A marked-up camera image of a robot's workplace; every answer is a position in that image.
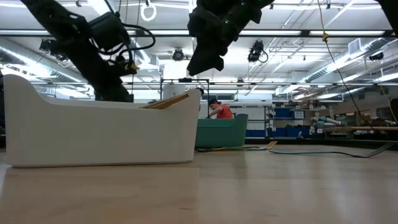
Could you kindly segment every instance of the ventilation duct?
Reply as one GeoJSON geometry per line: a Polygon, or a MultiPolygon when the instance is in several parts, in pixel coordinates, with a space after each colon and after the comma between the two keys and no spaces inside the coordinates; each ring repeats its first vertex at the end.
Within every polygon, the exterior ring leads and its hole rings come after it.
{"type": "Polygon", "coordinates": [[[5,38],[0,38],[0,52],[14,57],[18,59],[18,61],[22,61],[24,65],[28,65],[34,71],[29,72],[34,73],[35,75],[49,76],[49,78],[51,78],[51,75],[56,73],[57,75],[68,78],[68,80],[72,80],[73,82],[85,81],[80,74],[70,69],[63,68],[56,62],[53,62],[47,58],[42,58],[41,55],[34,53],[31,50],[25,49],[5,38]]]}
{"type": "Polygon", "coordinates": [[[324,75],[336,71],[337,70],[336,67],[341,68],[354,62],[359,58],[371,56],[381,51],[381,49],[385,45],[395,40],[396,38],[378,38],[376,40],[369,41],[367,44],[363,44],[361,50],[353,55],[351,55],[347,50],[342,54],[333,57],[335,59],[336,65],[334,64],[332,59],[329,59],[328,61],[325,62],[324,66],[322,66],[321,68],[316,68],[310,71],[308,75],[303,79],[303,81],[307,83],[312,82],[319,77],[322,77],[324,75]]]}

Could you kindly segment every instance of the red shirt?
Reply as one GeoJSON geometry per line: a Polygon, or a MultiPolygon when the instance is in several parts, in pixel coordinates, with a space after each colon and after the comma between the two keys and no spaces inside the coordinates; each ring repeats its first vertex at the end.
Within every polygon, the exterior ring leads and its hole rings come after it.
{"type": "Polygon", "coordinates": [[[234,115],[228,105],[220,105],[220,107],[222,107],[223,110],[217,114],[217,119],[234,119],[234,115]]]}

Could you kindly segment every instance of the person in red shirt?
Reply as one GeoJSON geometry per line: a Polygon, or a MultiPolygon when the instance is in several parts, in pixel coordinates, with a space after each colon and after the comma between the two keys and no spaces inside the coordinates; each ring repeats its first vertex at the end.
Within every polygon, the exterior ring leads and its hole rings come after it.
{"type": "Polygon", "coordinates": [[[234,115],[228,105],[222,105],[221,102],[212,99],[209,102],[209,106],[213,110],[210,116],[217,114],[217,119],[234,119],[234,115]]]}

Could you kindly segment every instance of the ceiling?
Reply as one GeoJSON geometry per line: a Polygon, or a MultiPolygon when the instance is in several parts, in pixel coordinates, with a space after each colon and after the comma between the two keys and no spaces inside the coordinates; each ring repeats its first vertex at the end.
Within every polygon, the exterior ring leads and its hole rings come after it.
{"type": "MultiPolygon", "coordinates": [[[[88,1],[80,1],[82,7],[76,7],[75,1],[58,0],[68,10],[84,15],[88,21],[99,16],[88,1]]],[[[148,29],[187,29],[189,20],[189,0],[152,0],[156,5],[157,14],[151,21],[144,21],[139,14],[139,1],[111,1],[116,10],[120,6],[121,19],[128,24],[139,24],[148,29]]],[[[372,0],[331,0],[331,9],[322,9],[325,24],[330,25],[327,29],[339,30],[389,30],[391,29],[383,11],[378,3],[372,0]]],[[[262,10],[260,24],[250,22],[245,29],[316,29],[322,28],[320,12],[317,8],[317,0],[276,0],[271,10],[265,7],[262,10]]],[[[146,9],[145,15],[150,16],[151,9],[146,9]]],[[[0,23],[1,29],[43,29],[30,12],[23,7],[20,1],[0,0],[0,23]]],[[[39,45],[40,37],[6,37],[8,40],[23,46],[24,48],[41,54],[39,45]]],[[[329,46],[333,55],[338,55],[348,49],[348,44],[355,38],[330,38],[329,46]]],[[[151,43],[147,37],[138,37],[139,45],[151,43]]],[[[176,48],[182,49],[184,54],[192,55],[193,40],[191,37],[158,37],[156,44],[145,50],[147,55],[156,55],[160,64],[173,63],[170,52],[176,48]]],[[[395,58],[394,50],[389,49],[386,58],[395,58]]],[[[224,70],[219,72],[215,69],[199,74],[199,78],[209,78],[216,82],[236,81],[245,78],[247,82],[297,82],[297,74],[306,74],[316,67],[322,66],[330,59],[326,45],[321,38],[274,38],[272,37],[241,37],[233,42],[224,58],[224,70]],[[256,40],[262,40],[264,45],[271,44],[266,52],[269,53],[269,61],[254,68],[247,61],[249,49],[256,40]]],[[[380,62],[370,62],[373,66],[380,62]]],[[[364,70],[363,60],[354,65],[341,68],[345,75],[352,75],[364,70]]],[[[68,69],[78,72],[73,66],[68,69]]],[[[148,75],[143,70],[138,76],[148,75]]],[[[330,82],[337,82],[338,77],[331,77],[330,82]]],[[[260,86],[259,89],[269,89],[269,86],[260,86]]]]}

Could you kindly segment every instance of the light wood floor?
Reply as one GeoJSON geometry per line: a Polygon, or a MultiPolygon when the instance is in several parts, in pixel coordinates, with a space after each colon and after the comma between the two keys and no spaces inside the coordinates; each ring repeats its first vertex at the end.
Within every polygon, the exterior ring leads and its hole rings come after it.
{"type": "MultiPolygon", "coordinates": [[[[369,152],[274,149],[319,148],[369,152]]],[[[188,164],[47,169],[4,160],[1,224],[398,223],[398,152],[210,152],[188,164]]]]}

